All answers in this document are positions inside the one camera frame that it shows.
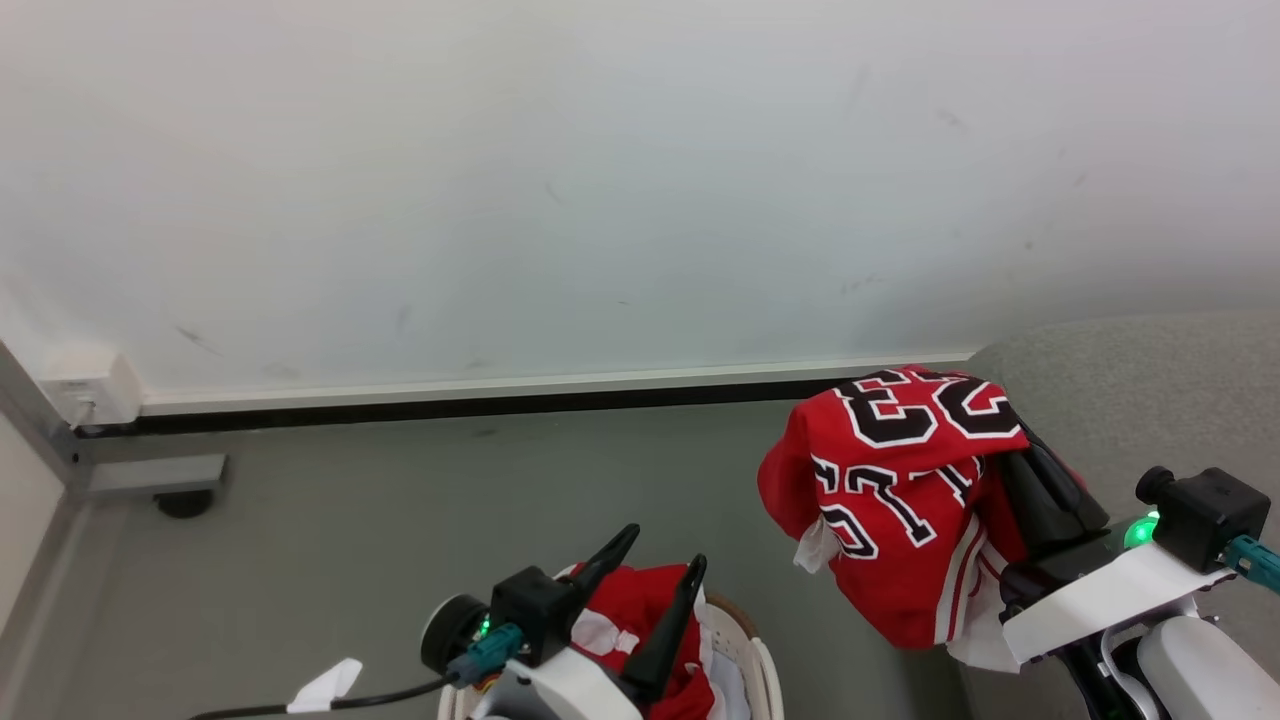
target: white electrical box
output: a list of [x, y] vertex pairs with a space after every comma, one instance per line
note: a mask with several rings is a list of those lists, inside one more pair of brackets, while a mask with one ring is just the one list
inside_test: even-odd
[[110, 348], [63, 348], [40, 378], [40, 387], [72, 427], [132, 423], [142, 409], [137, 374]]

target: black caster wheel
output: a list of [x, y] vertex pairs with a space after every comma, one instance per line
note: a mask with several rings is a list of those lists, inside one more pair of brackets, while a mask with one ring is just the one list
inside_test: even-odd
[[160, 511], [178, 520], [198, 518], [214, 505], [214, 491], [163, 492], [154, 498]]

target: white basket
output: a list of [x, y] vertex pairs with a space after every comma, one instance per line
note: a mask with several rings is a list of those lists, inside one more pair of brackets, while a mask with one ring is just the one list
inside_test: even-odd
[[[773, 666], [769, 648], [755, 637], [750, 619], [716, 594], [707, 597], [707, 615], [710, 619], [716, 650], [727, 655], [742, 670], [746, 684], [746, 702], [751, 706], [751, 720], [785, 720], [782, 714], [782, 687]], [[445, 687], [440, 692], [436, 720], [466, 720], [480, 702], [480, 694], [471, 688], [456, 691]]]

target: gray couch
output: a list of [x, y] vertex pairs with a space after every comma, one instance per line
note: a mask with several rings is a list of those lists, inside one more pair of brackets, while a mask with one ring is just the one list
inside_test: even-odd
[[[1036, 329], [987, 347], [968, 369], [1085, 479], [1112, 516], [1135, 515], [1152, 465], [1179, 477], [1220, 466], [1280, 501], [1280, 314], [1123, 318]], [[1263, 541], [1280, 547], [1280, 518]], [[1280, 678], [1280, 597], [1235, 580], [1202, 614]], [[961, 670], [975, 720], [1088, 717], [1057, 661], [1021, 676]]]

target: green light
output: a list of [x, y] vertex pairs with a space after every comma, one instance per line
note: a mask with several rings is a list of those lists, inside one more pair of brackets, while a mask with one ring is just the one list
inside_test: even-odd
[[1151, 542], [1151, 537], [1156, 532], [1156, 523], [1158, 521], [1160, 515], [1155, 512], [1148, 512], [1146, 518], [1135, 520], [1124, 533], [1124, 546], [1138, 547], [1139, 544]]

